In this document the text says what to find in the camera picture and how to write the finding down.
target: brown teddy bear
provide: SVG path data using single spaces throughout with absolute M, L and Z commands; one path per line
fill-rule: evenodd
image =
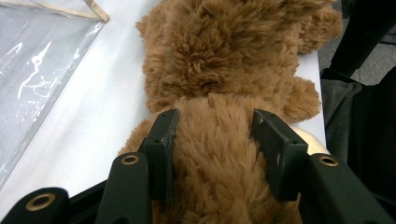
M 331 0 L 162 0 L 137 24 L 153 113 L 121 153 L 137 151 L 153 121 L 177 108 L 172 203 L 155 223 L 300 223 L 278 202 L 250 136 L 254 108 L 287 123 L 319 112 L 314 83 L 296 77 L 298 53 L 341 33 Z

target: metal grommet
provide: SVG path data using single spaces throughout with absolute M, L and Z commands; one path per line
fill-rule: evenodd
M 137 163 L 138 161 L 139 161 L 139 157 L 135 155 L 126 156 L 121 160 L 122 164 L 124 165 L 132 165 Z
M 56 196 L 53 193 L 37 195 L 26 204 L 26 209 L 31 212 L 41 210 L 52 204 L 55 198 Z
M 337 166 L 338 165 L 338 161 L 336 161 L 333 158 L 327 157 L 327 156 L 320 157 L 319 161 L 325 165 L 328 165 L 328 166 Z

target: gray floor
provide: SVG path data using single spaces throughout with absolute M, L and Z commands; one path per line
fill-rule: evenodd
M 341 1 L 335 2 L 333 8 L 341 11 Z M 343 19 L 344 30 L 347 22 L 348 20 Z M 318 52 L 320 70 L 330 66 L 341 38 L 340 36 L 329 42 Z M 396 66 L 396 46 L 378 44 L 352 78 L 365 85 L 374 85 L 381 81 L 382 77 L 394 66 Z

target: plastic sheet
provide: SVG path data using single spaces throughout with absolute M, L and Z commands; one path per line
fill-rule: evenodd
M 108 20 L 87 2 L 0 1 L 0 189 Z

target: white table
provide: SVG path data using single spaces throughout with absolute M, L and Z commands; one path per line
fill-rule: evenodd
M 107 179 L 131 130 L 149 116 L 145 107 L 144 46 L 134 24 L 159 0 L 97 0 L 110 16 L 0 191 L 0 220 L 24 195 L 66 189 L 72 197 Z M 320 92 L 318 55 L 301 57 L 298 75 Z M 300 127 L 325 143 L 323 116 Z

